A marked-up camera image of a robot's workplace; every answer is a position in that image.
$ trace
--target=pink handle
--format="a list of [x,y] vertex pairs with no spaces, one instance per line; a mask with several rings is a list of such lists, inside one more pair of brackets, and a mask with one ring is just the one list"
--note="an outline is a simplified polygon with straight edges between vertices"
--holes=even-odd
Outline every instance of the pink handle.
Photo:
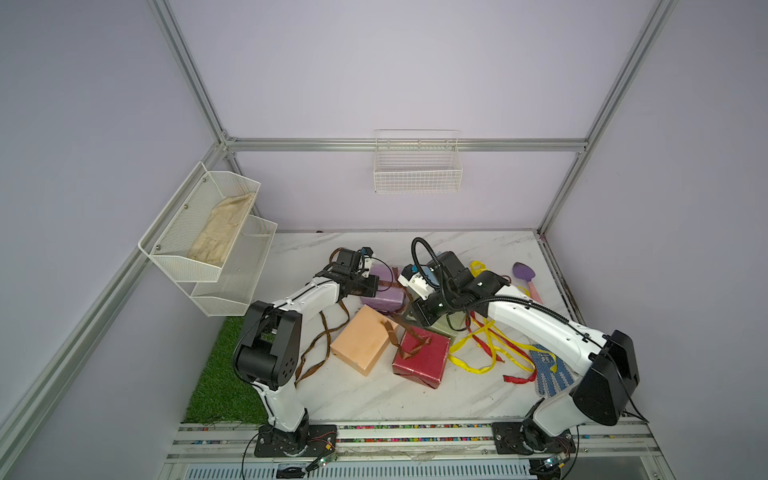
[[544,302],[541,301],[541,297],[538,295],[538,292],[536,291],[536,287],[533,286],[533,282],[528,282],[528,291],[531,292],[531,298],[539,302],[541,305],[544,305]]

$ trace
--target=brown ribbon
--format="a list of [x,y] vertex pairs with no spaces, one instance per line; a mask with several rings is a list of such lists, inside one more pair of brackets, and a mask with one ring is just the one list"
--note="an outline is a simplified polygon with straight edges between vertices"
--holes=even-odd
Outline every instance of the brown ribbon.
[[382,277],[379,277],[379,285],[387,287],[384,290],[387,290],[388,288],[392,288],[393,286],[395,288],[405,289],[405,287],[403,285],[400,285],[400,282],[397,281],[399,277],[399,274],[397,273],[397,267],[394,266],[390,268],[389,271],[392,272],[392,281],[390,282],[389,280],[382,280]]
[[392,328],[392,325],[386,320],[382,320],[382,325],[384,325],[387,335],[389,335],[389,342],[397,347],[398,355],[400,355],[404,360],[407,360],[412,356],[415,356],[416,353],[419,353],[421,351],[424,345],[429,345],[430,343],[432,343],[431,337],[425,338],[419,335],[418,333],[416,333],[416,331],[410,325],[406,326],[404,324],[401,324],[406,329],[406,335],[412,335],[413,338],[416,339],[416,346],[413,347],[410,352],[407,352],[404,348],[402,348],[402,345],[400,345],[400,342],[398,342],[397,333],[395,332],[395,329]]
[[[308,349],[306,349],[304,351],[304,353],[301,354],[301,362],[299,362],[299,366],[296,368],[296,381],[293,382],[294,386],[298,385],[299,382],[301,382],[302,380],[304,380],[308,376],[311,376],[312,374],[314,374],[314,372],[317,372],[318,370],[320,370],[321,366],[325,365],[325,363],[328,361],[328,358],[331,356],[331,333],[338,332],[339,330],[341,330],[342,328],[347,326],[349,321],[352,319],[352,317],[349,314],[349,310],[347,310],[346,309],[346,305],[344,305],[344,300],[339,300],[339,305],[344,310],[344,313],[346,313],[346,321],[344,323],[342,323],[341,325],[335,327],[335,328],[329,329],[328,328],[328,322],[326,321],[325,314],[322,311],[320,312],[320,318],[323,320],[323,331],[321,333],[319,333],[314,338],[314,340],[312,340],[312,343],[310,343],[310,347]],[[309,367],[308,370],[302,376],[301,375],[301,371],[304,368],[304,363],[306,361],[306,354],[309,353],[310,350],[315,347],[315,344],[317,343],[317,341],[320,340],[323,337],[326,337],[326,339],[327,339],[327,341],[326,341],[326,358],[323,359],[322,362],[318,362],[315,365],[312,365],[311,367]]]

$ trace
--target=white wire basket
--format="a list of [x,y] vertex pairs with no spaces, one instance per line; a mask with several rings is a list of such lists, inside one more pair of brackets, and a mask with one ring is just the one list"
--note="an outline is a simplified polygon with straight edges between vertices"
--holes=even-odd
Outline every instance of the white wire basket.
[[248,215],[215,283],[198,283],[190,298],[208,316],[242,316],[253,302],[277,223]]
[[139,249],[206,315],[241,316],[253,301],[277,223],[246,215],[237,226],[235,240],[223,254],[220,266],[188,258],[213,208],[227,197],[253,193],[247,205],[251,211],[260,186],[257,181],[232,172],[209,171],[202,164],[192,174],[199,174],[199,170],[200,179],[165,230],[152,243],[151,227],[139,241]]
[[373,184],[378,194],[458,192],[458,131],[377,130]]

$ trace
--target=lavender wall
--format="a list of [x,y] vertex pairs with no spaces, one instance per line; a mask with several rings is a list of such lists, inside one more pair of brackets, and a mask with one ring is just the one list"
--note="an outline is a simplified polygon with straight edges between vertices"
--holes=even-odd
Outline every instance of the lavender wall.
[[766,25],[682,0],[549,235],[589,324],[634,338],[678,480],[764,476]]

